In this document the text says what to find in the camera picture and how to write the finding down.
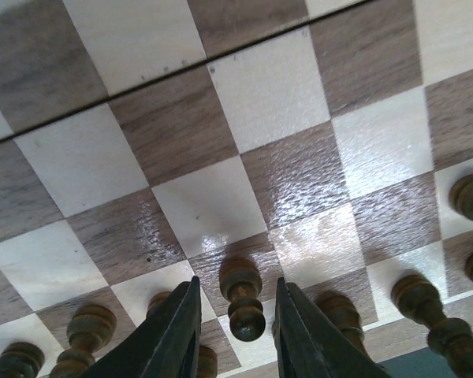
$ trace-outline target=chessboard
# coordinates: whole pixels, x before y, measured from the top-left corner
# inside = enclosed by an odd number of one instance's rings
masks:
[[[347,295],[375,361],[426,347],[389,296],[410,271],[473,327],[448,200],[473,173],[473,0],[106,2],[0,2],[0,353],[34,343],[47,375],[94,303],[101,357],[194,275],[220,377],[277,377],[279,277]],[[252,343],[229,255],[262,277]]]

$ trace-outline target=light square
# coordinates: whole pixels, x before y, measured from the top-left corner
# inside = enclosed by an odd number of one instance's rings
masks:
[[[378,320],[381,322],[396,321],[403,317],[391,301],[391,291],[397,281],[410,274],[422,274],[438,289],[442,299],[448,297],[441,242],[369,265],[367,271]]]
[[[111,95],[205,59],[186,0],[64,0]]]
[[[441,237],[443,239],[452,238],[473,230],[473,220],[458,214],[449,204],[449,192],[453,184],[472,173],[473,159],[434,173]]]
[[[65,217],[147,187],[107,104],[16,142]]]
[[[473,0],[415,0],[426,85],[473,69]]]
[[[0,270],[34,311],[107,285],[66,220],[1,242]]]
[[[39,376],[46,376],[56,365],[56,358],[63,351],[60,343],[34,313],[0,325],[0,354],[11,343],[24,342],[36,345],[44,353],[46,362]]]
[[[421,87],[332,120],[351,198],[433,169]]]
[[[152,191],[188,258],[266,231],[240,157]]]
[[[164,291],[173,291],[181,282],[191,281],[194,275],[190,264],[187,261],[181,261],[113,285],[112,291],[138,327],[145,321],[147,307],[152,297]],[[201,289],[201,299],[202,323],[215,319],[214,309],[208,302],[203,289]]]
[[[276,228],[270,234],[285,278],[300,287],[364,267],[350,204]]]
[[[330,119],[308,28],[225,57],[209,69],[240,153]]]

